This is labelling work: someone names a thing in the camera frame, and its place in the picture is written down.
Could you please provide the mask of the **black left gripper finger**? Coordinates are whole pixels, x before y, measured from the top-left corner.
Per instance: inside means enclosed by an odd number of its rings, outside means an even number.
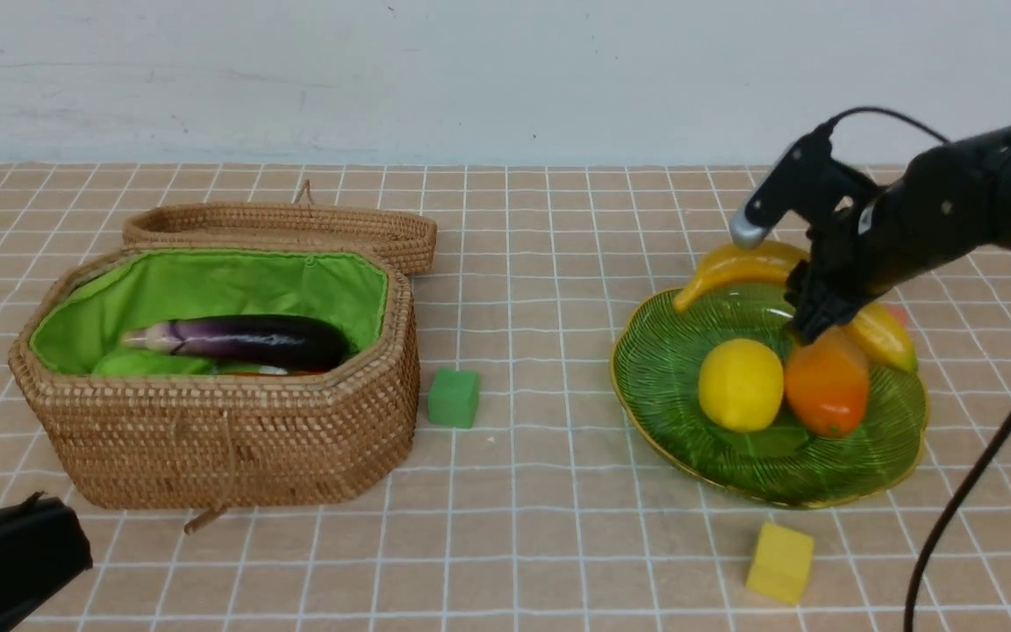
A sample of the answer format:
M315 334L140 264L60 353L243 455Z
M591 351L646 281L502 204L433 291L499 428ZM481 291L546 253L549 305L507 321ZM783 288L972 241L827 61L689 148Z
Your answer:
M11 631L92 565L90 541L63 500L33 493L0 508L0 631Z

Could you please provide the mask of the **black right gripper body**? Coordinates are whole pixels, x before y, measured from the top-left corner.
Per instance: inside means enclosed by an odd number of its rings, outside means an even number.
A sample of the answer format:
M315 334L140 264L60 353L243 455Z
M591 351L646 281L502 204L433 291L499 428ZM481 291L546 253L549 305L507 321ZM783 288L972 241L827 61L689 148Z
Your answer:
M884 215L886 197L803 212L809 256L787 279L794 307L790 335L802 345L850 323L864 305L909 277L898 231Z

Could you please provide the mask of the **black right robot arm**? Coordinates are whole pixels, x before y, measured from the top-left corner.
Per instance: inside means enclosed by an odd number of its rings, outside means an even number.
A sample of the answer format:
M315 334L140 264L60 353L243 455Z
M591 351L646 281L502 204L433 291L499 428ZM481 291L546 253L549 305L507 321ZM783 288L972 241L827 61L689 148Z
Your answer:
M807 235L809 260L786 293L801 344L976 248L1011 251L1011 127L927 149Z

